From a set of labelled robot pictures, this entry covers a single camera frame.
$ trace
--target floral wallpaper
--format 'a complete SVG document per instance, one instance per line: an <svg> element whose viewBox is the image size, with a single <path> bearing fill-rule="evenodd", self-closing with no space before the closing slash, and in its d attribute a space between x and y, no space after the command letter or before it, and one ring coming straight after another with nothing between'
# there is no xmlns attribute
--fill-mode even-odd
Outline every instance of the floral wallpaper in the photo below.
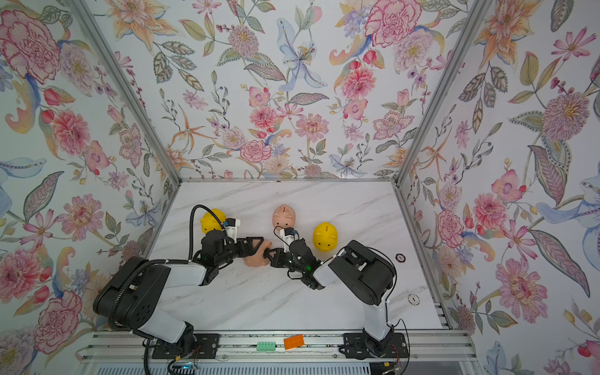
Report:
<svg viewBox="0 0 600 375"><path fill-rule="evenodd" d="M401 184L490 375L600 374L599 13L495 0Z"/></svg>
<svg viewBox="0 0 600 375"><path fill-rule="evenodd" d="M87 3L184 179L391 178L469 10L467 0Z"/></svg>
<svg viewBox="0 0 600 375"><path fill-rule="evenodd" d="M1 374L74 370L173 195L112 85L62 0L0 2Z"/></svg>

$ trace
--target white marble tabletop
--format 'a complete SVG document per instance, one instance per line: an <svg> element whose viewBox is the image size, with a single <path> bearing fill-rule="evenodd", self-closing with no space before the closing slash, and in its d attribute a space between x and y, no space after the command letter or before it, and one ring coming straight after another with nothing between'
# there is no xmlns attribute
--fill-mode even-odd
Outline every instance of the white marble tabletop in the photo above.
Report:
<svg viewBox="0 0 600 375"><path fill-rule="evenodd" d="M273 210L282 204L296 211L295 229L318 259L328 259L355 239L393 261L398 274L390 297L389 319L403 318L408 328L440 329L431 293L419 265L392 185L382 182L186 182L167 216L150 259L186 259L190 211L196 204L218 208L241 220L238 237L263 236L274 247ZM194 252L204 236L196 211ZM321 253L313 246L313 230L324 222L336 226L338 246ZM396 254L406 262L396 261ZM177 287L163 292L159 306L190 322L195 329L362 329L362 303L340 281L311 290L290 280L286 270L249 268L242 259L219 272L208 286ZM418 305L409 303L416 294Z"/></svg>

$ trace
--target mounting plate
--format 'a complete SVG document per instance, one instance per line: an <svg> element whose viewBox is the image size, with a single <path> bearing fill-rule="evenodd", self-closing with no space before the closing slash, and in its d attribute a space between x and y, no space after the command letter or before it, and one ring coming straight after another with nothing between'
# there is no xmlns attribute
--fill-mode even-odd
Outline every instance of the mounting plate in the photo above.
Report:
<svg viewBox="0 0 600 375"><path fill-rule="evenodd" d="M365 359L365 358L374 358L373 355L367 349L367 337L368 335L365 333L355 333L355 334L344 334L344 346L340 347L340 353L344 354L346 358L353 359ZM398 349L398 353L392 349L392 345ZM381 358L408 358L409 352L406 347L406 341L404 340L404 335L401 333L394 333L392 338L389 341L389 344L385 347L383 351L383 356Z"/></svg>
<svg viewBox="0 0 600 375"><path fill-rule="evenodd" d="M192 359L215 359L219 346L219 334L194 334L200 343L200 349L192 355ZM170 352L171 345L164 343L152 351L152 359L173 359L180 353Z"/></svg>

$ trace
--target black cable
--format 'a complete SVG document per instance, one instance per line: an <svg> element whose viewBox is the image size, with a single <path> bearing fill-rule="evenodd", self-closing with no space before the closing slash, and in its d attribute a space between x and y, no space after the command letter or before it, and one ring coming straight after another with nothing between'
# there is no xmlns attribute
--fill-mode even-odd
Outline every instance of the black cable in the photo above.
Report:
<svg viewBox="0 0 600 375"><path fill-rule="evenodd" d="M221 222L221 220L219 220L217 215L215 215L215 213L210 208L206 207L205 205L194 206L194 208L191 209L191 213L190 213L190 252L188 254L188 260L192 260L192 255L194 253L194 214L196 213L196 210L199 208L202 208L202 209L206 210L206 212L211 214L212 217L214 217L215 220L219 223L219 226L221 226L221 229L225 230L225 227L223 226L223 223Z"/></svg>

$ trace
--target piggy bank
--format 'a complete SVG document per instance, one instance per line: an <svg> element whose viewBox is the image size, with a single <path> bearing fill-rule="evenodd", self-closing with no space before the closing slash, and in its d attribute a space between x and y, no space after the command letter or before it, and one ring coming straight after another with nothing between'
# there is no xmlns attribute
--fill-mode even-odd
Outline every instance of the piggy bank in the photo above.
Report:
<svg viewBox="0 0 600 375"><path fill-rule="evenodd" d="M225 217L225 214L222 213L221 211L217 210L216 208L213 208L212 211L219 218L221 223L227 219ZM206 234L212 230L215 230L215 229L221 230L220 223L218 223L215 220L215 218L210 214L210 212L205 213L204 216L200 219L200 225L202 226L202 231L204 232L204 234Z"/></svg>
<svg viewBox="0 0 600 375"><path fill-rule="evenodd" d="M337 246L337 229L325 222L317 225L313 233L313 244L320 251L327 252Z"/></svg>
<svg viewBox="0 0 600 375"><path fill-rule="evenodd" d="M273 212L273 228L293 228L296 224L296 211L288 205L281 205Z"/></svg>

